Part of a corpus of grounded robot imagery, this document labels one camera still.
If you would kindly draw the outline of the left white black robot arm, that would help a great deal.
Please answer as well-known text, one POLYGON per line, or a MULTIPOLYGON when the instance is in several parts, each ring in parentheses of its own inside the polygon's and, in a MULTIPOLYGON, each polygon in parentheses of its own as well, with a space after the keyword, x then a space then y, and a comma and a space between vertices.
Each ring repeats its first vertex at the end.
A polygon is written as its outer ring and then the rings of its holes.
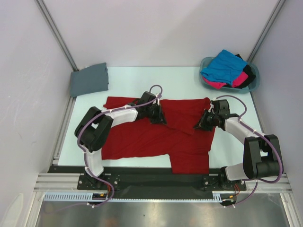
POLYGON ((85 172, 89 175, 90 186, 99 189, 105 184, 108 188, 113 188, 102 175, 104 167, 101 157, 102 148, 112 128, 142 119, 148 119, 151 123, 166 123, 160 105, 161 96, 161 92, 153 94, 146 91, 141 98, 122 107, 101 111, 93 106, 87 111, 74 134, 77 145, 83 152, 85 172))

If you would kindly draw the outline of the red t shirt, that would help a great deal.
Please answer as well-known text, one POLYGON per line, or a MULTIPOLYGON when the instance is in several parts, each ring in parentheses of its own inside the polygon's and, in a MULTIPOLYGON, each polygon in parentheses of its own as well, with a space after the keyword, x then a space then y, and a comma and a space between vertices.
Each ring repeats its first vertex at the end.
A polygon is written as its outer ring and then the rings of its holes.
POLYGON ((208 174, 214 131, 195 129, 210 99, 160 101, 166 124, 148 118, 111 128, 103 159, 169 155, 174 174, 208 174))

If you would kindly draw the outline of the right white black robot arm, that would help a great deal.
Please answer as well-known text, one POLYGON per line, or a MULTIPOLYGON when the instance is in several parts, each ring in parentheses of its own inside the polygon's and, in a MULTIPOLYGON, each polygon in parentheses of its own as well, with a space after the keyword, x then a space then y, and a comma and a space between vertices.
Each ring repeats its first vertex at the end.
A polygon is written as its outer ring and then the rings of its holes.
POLYGON ((210 101, 210 108, 205 109, 195 129, 212 131, 221 128, 234 136, 244 147, 242 162, 221 168, 219 186, 231 189, 236 181, 262 181, 277 183, 284 172, 279 139, 276 135, 266 135, 246 124, 242 116, 230 112, 229 102, 219 98, 210 101))

